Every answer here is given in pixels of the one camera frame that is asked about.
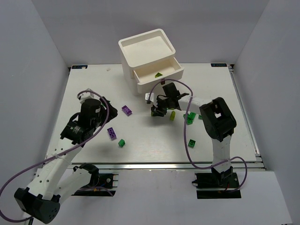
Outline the lime rounded lego piece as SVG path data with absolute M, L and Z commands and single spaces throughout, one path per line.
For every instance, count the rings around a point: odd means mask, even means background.
M 176 115 L 176 112 L 175 112 L 175 111 L 172 111 L 172 112 L 171 112 L 171 115 L 170 115 L 170 120 L 171 120 L 171 121 L 174 121 L 175 115 Z

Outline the lime small lego brick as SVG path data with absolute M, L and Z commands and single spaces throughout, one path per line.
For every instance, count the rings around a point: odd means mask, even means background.
M 155 74 L 155 78 L 158 78 L 158 77 L 161 77 L 161 76 L 163 76 L 163 74 L 160 73 L 160 72 L 158 72 L 158 73 Z

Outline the white top drawer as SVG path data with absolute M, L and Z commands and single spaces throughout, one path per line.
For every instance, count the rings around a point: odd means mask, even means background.
M 152 87 L 162 79 L 179 80 L 183 76 L 182 67 L 175 58 L 151 63 L 133 71 L 137 81 L 137 92 L 143 94 L 150 92 Z

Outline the white three-drawer storage box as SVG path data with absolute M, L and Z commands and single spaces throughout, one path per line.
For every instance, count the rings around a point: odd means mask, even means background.
M 135 96 L 150 92 L 159 80 L 183 76 L 184 67 L 162 29 L 121 39 L 118 45 L 124 78 Z

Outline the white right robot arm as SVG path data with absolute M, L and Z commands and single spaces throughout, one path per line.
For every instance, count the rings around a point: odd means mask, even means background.
M 230 142 L 237 126 L 227 103 L 222 97 L 205 100 L 192 93 L 180 93 L 174 83 L 163 86 L 162 98 L 153 91 L 145 94 L 147 104 L 152 103 L 151 115 L 164 117 L 168 109 L 176 109 L 201 116 L 204 128 L 212 139 L 213 162 L 211 172 L 221 177 L 230 176 L 233 167 L 230 161 Z

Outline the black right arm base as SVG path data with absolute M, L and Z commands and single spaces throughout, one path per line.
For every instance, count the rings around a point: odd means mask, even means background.
M 240 185 L 235 172 L 222 181 L 213 173 L 196 173 L 192 185 L 196 187 L 197 199 L 241 199 L 240 190 L 235 190 Z

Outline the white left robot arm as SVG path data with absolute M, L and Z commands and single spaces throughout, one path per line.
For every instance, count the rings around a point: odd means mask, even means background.
M 81 97 L 80 101 L 81 110 L 69 119 L 61 132 L 53 160 L 44 164 L 26 188 L 18 188 L 14 194 L 20 208 L 44 224 L 54 220 L 62 203 L 77 190 L 93 188 L 99 182 L 99 169 L 88 163 L 75 167 L 71 176 L 60 180 L 86 141 L 118 115 L 105 97 Z

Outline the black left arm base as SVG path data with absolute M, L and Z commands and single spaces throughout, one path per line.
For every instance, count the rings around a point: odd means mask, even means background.
M 101 173 L 95 165 L 87 163 L 74 166 L 73 172 L 79 169 L 84 169 L 91 175 L 90 182 L 77 190 L 73 196 L 113 197 L 115 195 L 114 188 L 117 187 L 117 184 L 114 184 L 117 181 L 115 179 L 116 174 Z

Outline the purple flat lego plate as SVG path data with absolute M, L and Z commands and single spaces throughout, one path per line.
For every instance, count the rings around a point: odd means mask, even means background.
M 126 105 L 124 105 L 121 109 L 127 116 L 132 114 L 132 111 Z

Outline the purple lego brick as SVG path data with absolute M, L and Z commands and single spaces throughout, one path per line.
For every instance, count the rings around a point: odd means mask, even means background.
M 114 129 L 112 127 L 107 129 L 107 132 L 109 134 L 110 139 L 113 141 L 115 139 L 117 139 L 116 133 L 114 131 Z

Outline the green long lego brick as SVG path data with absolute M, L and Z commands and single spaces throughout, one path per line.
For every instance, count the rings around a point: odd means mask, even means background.
M 190 120 L 194 120 L 195 117 L 196 117 L 196 113 L 194 113 L 194 112 L 191 112 L 191 113 L 188 115 L 188 118 L 189 118 Z

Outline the green small lego brick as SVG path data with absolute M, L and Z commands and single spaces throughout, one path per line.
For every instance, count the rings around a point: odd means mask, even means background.
M 120 141 L 118 142 L 118 146 L 119 146 L 120 148 L 123 148 L 123 147 L 125 146 L 125 144 L 126 144 L 126 142 L 125 142 L 124 139 L 120 139 Z

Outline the green square lego brick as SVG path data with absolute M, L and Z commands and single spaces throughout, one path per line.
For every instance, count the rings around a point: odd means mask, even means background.
M 196 141 L 195 141 L 195 140 L 192 140 L 192 139 L 190 139 L 190 140 L 189 140 L 189 142 L 188 142 L 188 147 L 190 147 L 190 148 L 194 148 L 194 146 L 195 146 L 195 143 L 196 143 Z

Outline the blue left corner label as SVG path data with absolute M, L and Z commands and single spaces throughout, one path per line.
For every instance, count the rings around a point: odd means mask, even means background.
M 73 65 L 71 69 L 86 69 L 87 65 Z

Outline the blue corner label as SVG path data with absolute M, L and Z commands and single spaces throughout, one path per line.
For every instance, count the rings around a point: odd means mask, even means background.
M 226 63 L 211 63 L 212 67 L 227 67 Z
M 86 69 L 87 65 L 73 65 L 71 69 Z

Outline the blue right corner label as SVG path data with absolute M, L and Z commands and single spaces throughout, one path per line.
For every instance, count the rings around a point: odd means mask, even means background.
M 227 67 L 226 63 L 211 63 L 212 67 Z

